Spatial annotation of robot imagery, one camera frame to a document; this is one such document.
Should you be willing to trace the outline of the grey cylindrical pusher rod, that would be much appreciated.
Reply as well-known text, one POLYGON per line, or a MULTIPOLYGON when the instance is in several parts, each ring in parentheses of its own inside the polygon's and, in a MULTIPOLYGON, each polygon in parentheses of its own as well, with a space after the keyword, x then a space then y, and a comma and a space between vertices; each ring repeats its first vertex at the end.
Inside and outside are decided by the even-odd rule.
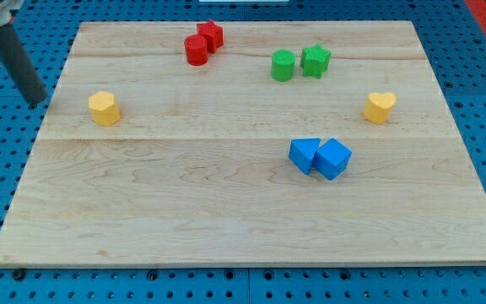
POLYGON ((46 99, 46 87, 10 23, 0 26, 0 61, 28 104, 36 105, 46 99))

